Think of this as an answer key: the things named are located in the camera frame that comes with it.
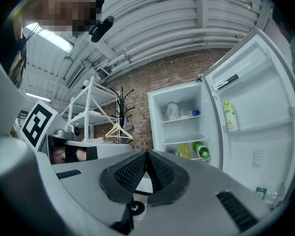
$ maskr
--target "refrigerator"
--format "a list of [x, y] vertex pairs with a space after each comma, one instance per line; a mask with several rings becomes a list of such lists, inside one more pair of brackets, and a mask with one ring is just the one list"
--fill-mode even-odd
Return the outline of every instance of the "refrigerator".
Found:
[[[229, 100], [237, 128], [224, 114]], [[165, 118], [175, 103], [180, 113]], [[270, 205], [288, 199], [295, 187], [295, 77], [282, 53], [260, 29], [251, 31], [195, 82], [148, 93], [153, 147], [193, 143], [207, 146], [208, 163], [258, 193]]]

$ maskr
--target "ceiling light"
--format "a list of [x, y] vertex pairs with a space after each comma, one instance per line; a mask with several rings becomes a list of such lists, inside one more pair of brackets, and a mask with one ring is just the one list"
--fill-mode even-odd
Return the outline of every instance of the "ceiling light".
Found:
[[[34, 30], [34, 28], [38, 24], [30, 24], [25, 26], [29, 30]], [[39, 36], [45, 38], [49, 42], [53, 43], [54, 45], [58, 46], [59, 48], [63, 49], [65, 52], [70, 53], [73, 45], [71, 45], [68, 41], [64, 40], [62, 37], [58, 36], [54, 32], [48, 31], [46, 29], [42, 29], [40, 26], [37, 26], [35, 33]]]
[[51, 101], [51, 99], [48, 99], [48, 98], [44, 98], [44, 97], [41, 97], [41, 96], [38, 96], [38, 95], [35, 95], [35, 94], [31, 94], [29, 92], [26, 92], [26, 95], [30, 96], [30, 97], [34, 97], [34, 98], [37, 98], [37, 99], [40, 99], [40, 100], [45, 100], [45, 101]]

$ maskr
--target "brick wall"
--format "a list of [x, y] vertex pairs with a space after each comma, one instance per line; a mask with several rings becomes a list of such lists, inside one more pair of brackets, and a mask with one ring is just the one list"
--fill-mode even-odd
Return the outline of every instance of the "brick wall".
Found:
[[[209, 49], [166, 57], [132, 70], [103, 85], [114, 90], [123, 87], [124, 95], [132, 89], [135, 90], [125, 101], [127, 109], [135, 107], [127, 112], [132, 115], [129, 119], [135, 127], [134, 141], [131, 143], [135, 149], [153, 148], [147, 93], [194, 81], [227, 52], [228, 49]], [[104, 110], [108, 115], [115, 114], [114, 111], [108, 110], [108, 107]], [[95, 137], [104, 137], [111, 128], [111, 124], [95, 126]]]

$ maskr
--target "ceiling pipe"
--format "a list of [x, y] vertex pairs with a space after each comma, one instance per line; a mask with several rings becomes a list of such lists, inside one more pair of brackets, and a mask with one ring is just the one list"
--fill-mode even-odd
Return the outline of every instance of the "ceiling pipe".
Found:
[[[198, 43], [198, 44], [192, 44], [192, 45], [186, 45], [186, 46], [180, 46], [180, 47], [175, 47], [175, 48], [171, 48], [171, 49], [168, 49], [168, 50], [164, 50], [162, 52], [159, 52], [159, 53], [155, 53], [153, 55], [150, 55], [150, 56], [146, 56], [144, 58], [141, 58], [141, 59], [138, 59], [132, 63], [130, 63], [128, 60], [125, 61], [124, 63], [120, 64], [118, 67], [116, 66], [114, 70], [112, 70], [110, 76], [122, 71], [123, 69], [126, 69], [127, 67], [131, 66], [131, 65], [135, 65], [137, 63], [140, 63], [142, 61], [145, 61], [147, 59], [150, 59], [150, 58], [153, 58], [153, 57], [156, 57], [158, 55], [161, 55], [161, 54], [165, 54], [165, 53], [168, 53], [168, 52], [173, 52], [173, 51], [177, 51], [177, 50], [181, 50], [181, 49], [186, 49], [186, 48], [191, 48], [191, 47], [197, 47], [197, 46], [204, 46], [204, 45], [208, 45], [208, 43]], [[209, 43], [209, 45], [229, 45], [230, 47], [234, 46], [235, 43], [225, 43], [225, 42], [219, 42], [219, 43]]]
[[203, 34], [205, 34], [205, 33], [227, 34], [227, 35], [234, 35], [234, 36], [239, 36], [239, 37], [244, 37], [246, 35], [245, 33], [242, 33], [239, 30], [219, 29], [219, 28], [216, 28], [216, 29], [213, 29], [213, 28], [212, 29], [208, 29], [208, 28], [190, 29], [190, 30], [178, 31], [178, 32], [170, 33], [170, 34], [149, 40], [149, 41], [147, 41], [141, 45], [138, 45], [128, 51], [125, 51], [123, 54], [121, 54], [117, 58], [104, 64], [102, 66], [102, 68], [104, 68], [106, 66], [112, 66], [113, 64], [127, 58], [128, 56], [131, 56], [141, 50], [144, 50], [144, 49], [147, 49], [151, 46], [154, 46], [155, 44], [158, 44], [160, 42], [168, 41], [168, 40], [179, 38], [179, 37], [185, 37], [185, 36], [193, 35], [193, 34], [201, 34], [201, 33], [203, 33]]
[[104, 73], [106, 73], [108, 76], [110, 76], [110, 73], [109, 72], [107, 72], [104, 68], [102, 68], [102, 67], [99, 67], [99, 69], [100, 70], [102, 70]]
[[235, 41], [235, 42], [238, 42], [240, 39], [241, 38], [228, 37], [228, 36], [203, 36], [203, 37], [194, 37], [194, 38], [184, 38], [184, 39], [181, 39], [178, 41], [173, 41], [170, 43], [159, 45], [155, 48], [148, 49], [144, 52], [137, 54], [134, 58], [131, 58], [130, 61], [134, 62], [138, 59], [142, 59], [146, 56], [149, 56], [153, 53], [157, 53], [157, 52], [162, 51], [164, 49], [168, 49], [173, 46], [180, 46], [180, 45], [189, 44], [190, 42], [199, 42], [199, 41], [204, 41], [204, 42], [208, 42], [208, 41]]
[[204, 37], [196, 37], [196, 38], [186, 38], [186, 39], [182, 39], [182, 40], [178, 40], [178, 41], [174, 41], [174, 42], [170, 42], [170, 43], [166, 43], [154, 48], [151, 48], [145, 52], [142, 52], [134, 57], [132, 57], [131, 59], [127, 59], [125, 62], [121, 63], [120, 65], [112, 68], [112, 73], [115, 73], [116, 71], [120, 71], [121, 69], [123, 69], [125, 66], [132, 64], [138, 60], [141, 60], [145, 57], [149, 57], [150, 55], [156, 53], [157, 55], [159, 54], [160, 51], [165, 49], [165, 52], [167, 52], [166, 50], [168, 50], [169, 48], [172, 48], [174, 46], [178, 46], [178, 45], [184, 45], [184, 44], [188, 44], [190, 42], [196, 42], [196, 41], [206, 41], [205, 43], [201, 43], [202, 44], [207, 44], [207, 41], [233, 41], [233, 42], [239, 42], [241, 40], [241, 38], [237, 38], [237, 37], [227, 37], [227, 36], [204, 36]]

